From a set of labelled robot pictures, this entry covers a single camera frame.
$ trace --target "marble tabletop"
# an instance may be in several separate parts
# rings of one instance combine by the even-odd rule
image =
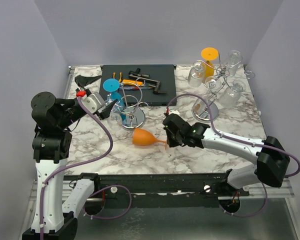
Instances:
[[[188,85],[187,77],[190,66],[177,66],[174,71],[177,95],[195,93],[203,95],[205,86],[192,88]],[[76,97],[77,85],[74,77],[101,75],[100,66],[76,67],[70,86],[68,98]],[[236,76],[245,77],[241,66]],[[231,83],[235,78],[228,78]],[[214,121],[215,127],[225,133],[243,137],[265,139],[266,135],[251,93],[248,80],[241,79],[246,84],[239,103],[233,108],[223,108],[218,100],[219,116]],[[99,91],[100,80],[89,86],[91,92]],[[191,125],[196,122],[191,108],[195,97],[181,97],[177,105],[170,107],[180,112],[180,116]],[[165,107],[142,107],[146,115],[146,122],[142,127],[153,133],[160,140],[166,140],[163,129]],[[79,175],[82,172],[99,174],[183,174],[183,173],[221,173],[232,168],[237,169],[251,164],[240,157],[214,150],[192,147],[174,147],[165,149],[164,144],[156,143],[152,146],[140,147],[132,144],[132,132],[120,129],[113,131],[106,120],[102,123],[109,129],[114,145],[110,154],[96,162],[71,168],[65,172],[67,175]],[[72,142],[68,164],[83,162],[95,158],[109,148],[109,139],[99,125],[89,116],[84,116],[77,128],[72,132]]]

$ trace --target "black tool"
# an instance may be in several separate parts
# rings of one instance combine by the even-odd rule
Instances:
[[[132,75],[132,74],[129,75],[129,78],[144,80],[147,83],[155,83],[155,84],[149,84],[149,87],[153,88],[153,94],[156,94],[156,95],[157,94],[167,94],[166,91],[160,91],[160,85],[161,85],[160,81],[149,79],[149,78],[142,77],[142,76],[135,76],[135,75]]]
[[[98,81],[102,76],[81,76],[78,75],[74,78],[75,83],[80,87],[84,88],[94,82]]]
[[[134,75],[136,77],[142,77],[142,78],[150,78],[149,74],[140,74],[141,69],[138,67],[135,71],[129,71],[129,75]]]

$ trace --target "white wall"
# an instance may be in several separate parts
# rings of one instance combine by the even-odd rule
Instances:
[[[256,104],[268,135],[300,159],[300,0],[284,0],[249,62]],[[291,160],[289,171],[296,169]],[[300,210],[300,174],[291,177]]]
[[[69,69],[32,0],[0,0],[0,240],[18,239],[35,179],[30,102]]]
[[[70,65],[191,64],[205,47],[247,63],[283,0],[35,0]]]

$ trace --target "chrome base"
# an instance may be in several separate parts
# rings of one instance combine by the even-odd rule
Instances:
[[[146,115],[140,108],[126,108],[122,112],[131,113],[131,115],[124,115],[125,118],[122,120],[124,130],[133,131],[135,128],[142,128],[146,122]]]
[[[193,117],[200,122],[210,122],[210,116],[208,110],[204,111],[206,105],[204,102],[200,101],[200,103],[193,105],[192,107],[192,115]],[[214,121],[219,114],[219,109],[215,103],[210,105],[212,120]]]

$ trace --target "red clip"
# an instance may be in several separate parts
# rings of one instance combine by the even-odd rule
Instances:
[[[86,91],[78,91],[78,92],[76,93],[76,96],[77,96],[77,97],[84,97],[86,94],[87,94]]]
[[[165,115],[166,117],[169,116],[169,108],[168,107],[166,108],[166,111],[165,111],[165,113],[163,115]]]

